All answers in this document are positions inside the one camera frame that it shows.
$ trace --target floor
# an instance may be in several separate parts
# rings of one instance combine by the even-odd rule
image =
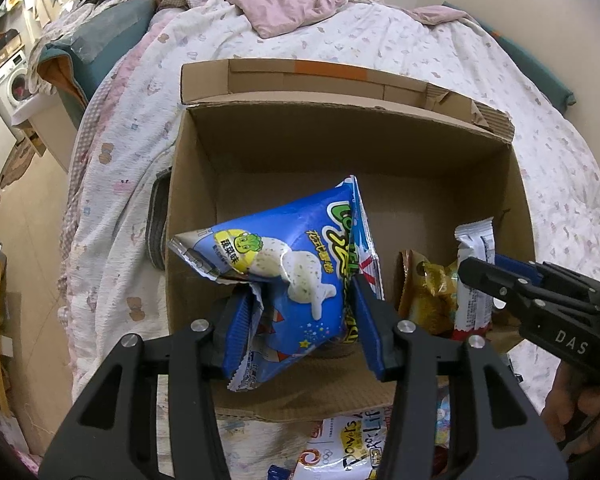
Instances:
[[[13,338],[14,352],[8,367],[10,404],[34,454],[44,453],[71,406],[66,335],[56,316],[66,188],[66,174],[47,152],[35,155],[24,176],[1,191],[9,310],[5,334]]]

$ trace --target metal screw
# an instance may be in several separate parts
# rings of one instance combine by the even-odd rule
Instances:
[[[469,342],[469,346],[471,348],[484,348],[484,345],[486,345],[484,338],[475,334],[469,336],[467,341]]]
[[[416,324],[408,319],[403,319],[402,321],[398,321],[398,330],[400,332],[411,334],[416,331]]]
[[[209,322],[206,319],[197,319],[191,323],[193,332],[204,332],[209,328]]]
[[[136,344],[138,344],[138,336],[136,334],[123,335],[120,344],[125,348],[136,346]]]

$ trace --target human hand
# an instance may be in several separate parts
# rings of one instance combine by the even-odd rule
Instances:
[[[576,396],[578,409],[585,415],[595,416],[600,413],[600,386],[581,388],[577,384],[577,375],[567,363],[560,363],[555,373],[554,385],[546,396],[544,410],[540,415],[556,442],[565,439],[564,427],[573,417]],[[600,419],[578,440],[572,452],[586,453],[599,443]]]

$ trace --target bed sheet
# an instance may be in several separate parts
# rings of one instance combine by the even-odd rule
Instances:
[[[537,259],[600,280],[600,169],[574,127],[474,23],[425,27],[397,9],[353,4],[317,25],[262,40],[224,0],[206,0],[166,21],[155,24],[112,70],[98,90],[102,109],[89,125],[83,122],[78,135],[78,142],[89,136],[93,141],[84,141],[88,148],[74,158],[72,175],[84,179],[72,182],[73,215],[62,234],[68,306],[61,319],[72,345],[74,396],[123,334],[167,333],[164,274],[144,256],[143,230],[155,175],[173,158],[184,109],[178,87],[184,62],[229,57],[341,62],[426,80],[505,111],[516,128],[514,149]],[[540,409],[555,358],[524,343],[512,359]],[[161,395],[166,406],[164,390]],[[158,419],[163,464],[165,424],[164,417]],[[219,421],[219,427],[234,478],[262,479],[271,463],[288,460],[276,444],[283,434],[294,443],[285,447],[287,455],[302,448],[303,439],[284,425]]]

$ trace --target orange tape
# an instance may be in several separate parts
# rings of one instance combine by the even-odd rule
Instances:
[[[323,61],[296,60],[296,74],[323,75],[327,77],[339,77],[341,79],[353,79],[355,81],[366,81],[366,68],[338,63],[326,63]]]

